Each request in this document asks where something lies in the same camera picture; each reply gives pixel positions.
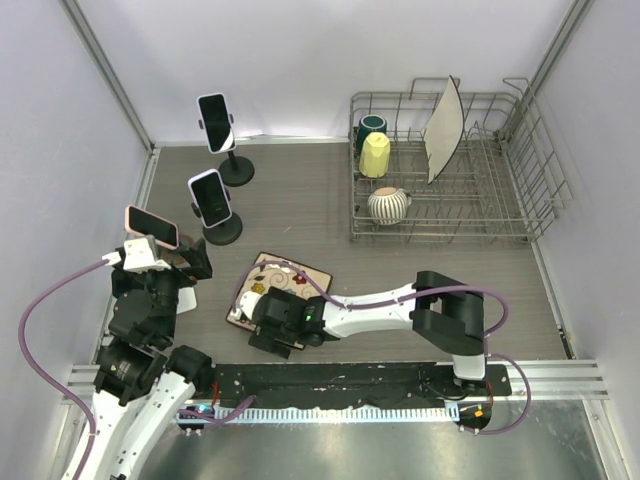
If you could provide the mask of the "metal dish rack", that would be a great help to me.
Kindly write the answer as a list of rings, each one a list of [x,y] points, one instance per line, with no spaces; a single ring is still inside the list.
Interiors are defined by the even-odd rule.
[[[422,131],[449,77],[418,77],[405,91],[361,91],[350,99],[350,235],[354,240],[446,242],[540,238],[573,199],[551,129],[528,79],[505,78],[497,91],[465,91],[456,81],[464,132],[456,153],[429,184]],[[355,127],[376,114],[387,121],[387,173],[360,173]],[[367,209],[377,189],[412,196],[406,218],[376,225]]]

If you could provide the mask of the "pink case phone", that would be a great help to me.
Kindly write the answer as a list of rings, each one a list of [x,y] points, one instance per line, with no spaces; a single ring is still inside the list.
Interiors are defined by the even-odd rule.
[[[130,234],[153,236],[156,243],[164,248],[175,250],[179,247],[179,231],[175,223],[133,205],[125,208],[124,226]]]

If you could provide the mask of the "dark green mug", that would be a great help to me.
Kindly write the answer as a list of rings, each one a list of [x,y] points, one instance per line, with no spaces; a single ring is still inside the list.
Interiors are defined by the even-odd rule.
[[[355,147],[360,151],[366,138],[371,133],[386,133],[387,121],[384,117],[376,114],[368,114],[360,118],[355,127],[356,141]]]

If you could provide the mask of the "lavender case phone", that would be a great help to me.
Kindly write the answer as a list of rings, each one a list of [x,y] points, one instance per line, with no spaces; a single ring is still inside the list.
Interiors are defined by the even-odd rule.
[[[232,210],[220,172],[206,170],[191,177],[187,186],[205,228],[222,224],[232,217]]]

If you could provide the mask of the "wooden base phone stand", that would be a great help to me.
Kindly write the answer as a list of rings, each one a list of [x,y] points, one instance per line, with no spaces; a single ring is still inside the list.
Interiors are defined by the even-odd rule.
[[[180,248],[190,248],[194,243],[194,240],[191,236],[187,235],[187,234],[183,234],[181,233],[179,235],[179,247]],[[175,265],[181,265],[183,263],[185,263],[185,259],[181,256],[181,254],[178,251],[174,251],[173,255],[172,255],[172,262]]]

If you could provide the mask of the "black phone stand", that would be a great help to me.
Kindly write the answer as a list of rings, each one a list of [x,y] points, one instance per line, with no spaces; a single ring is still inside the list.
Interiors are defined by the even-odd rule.
[[[237,156],[235,149],[236,138],[233,150],[221,152],[226,153],[227,158],[220,163],[218,168],[223,183],[229,187],[243,186],[251,181],[255,174],[252,161],[245,156]]]
[[[229,204],[229,210],[231,211],[231,196],[229,190],[227,188],[223,188],[223,191],[225,200]],[[225,246],[235,242],[241,236],[243,232],[243,223],[240,216],[235,212],[232,212],[231,217],[225,222],[220,222],[212,227],[205,226],[204,216],[201,213],[200,206],[195,199],[194,193],[190,193],[192,196],[192,211],[203,225],[202,235],[207,242],[216,246]]]

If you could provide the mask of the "white phone stand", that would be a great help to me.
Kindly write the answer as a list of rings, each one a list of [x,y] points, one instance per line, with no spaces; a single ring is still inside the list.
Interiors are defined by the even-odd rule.
[[[206,134],[208,150],[212,154],[235,148],[233,119],[222,93],[201,95],[197,98],[199,123]]]
[[[178,291],[178,304],[176,308],[176,314],[181,315],[196,308],[197,298],[195,289],[193,287],[181,288]]]

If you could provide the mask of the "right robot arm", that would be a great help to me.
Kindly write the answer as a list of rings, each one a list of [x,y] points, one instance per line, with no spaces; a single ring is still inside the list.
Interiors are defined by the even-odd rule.
[[[457,391],[472,395],[488,381],[484,301],[499,295],[460,283],[433,271],[385,292],[304,299],[271,287],[248,291],[237,301],[256,329],[249,344],[288,358],[296,345],[319,347],[369,332],[412,331],[452,357],[451,380]]]

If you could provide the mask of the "striped round mug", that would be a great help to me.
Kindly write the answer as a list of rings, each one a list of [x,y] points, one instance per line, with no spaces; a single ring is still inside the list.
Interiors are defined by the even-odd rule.
[[[371,220],[379,226],[392,226],[403,221],[412,204],[412,196],[406,190],[383,187],[375,190],[367,200]]]

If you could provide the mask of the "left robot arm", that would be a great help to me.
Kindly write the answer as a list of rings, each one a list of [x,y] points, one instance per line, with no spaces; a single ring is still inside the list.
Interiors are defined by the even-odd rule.
[[[100,347],[92,419],[85,424],[66,479],[136,479],[189,398],[213,385],[212,359],[173,344],[177,316],[197,305],[193,288],[213,275],[206,243],[181,243],[184,268],[165,261],[155,239],[126,241],[103,256],[112,267],[111,340]]]

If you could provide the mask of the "yellow faceted cup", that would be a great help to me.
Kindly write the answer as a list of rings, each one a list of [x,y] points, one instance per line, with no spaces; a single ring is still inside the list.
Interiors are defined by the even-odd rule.
[[[367,178],[383,177],[388,170],[391,143],[385,133],[370,133],[364,140],[359,170]]]

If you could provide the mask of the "black mounting base plate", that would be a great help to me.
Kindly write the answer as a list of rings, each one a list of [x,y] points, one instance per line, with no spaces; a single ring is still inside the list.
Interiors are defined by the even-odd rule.
[[[452,365],[437,362],[219,364],[212,384],[227,408],[250,396],[253,408],[342,410],[436,407],[512,394],[502,364],[490,365],[487,379],[476,382],[456,380]]]

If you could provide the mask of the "white curved plate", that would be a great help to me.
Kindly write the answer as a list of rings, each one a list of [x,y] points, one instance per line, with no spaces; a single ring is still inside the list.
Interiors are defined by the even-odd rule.
[[[435,111],[423,128],[422,135],[428,157],[428,180],[433,183],[452,159],[464,132],[461,97],[452,76]]]

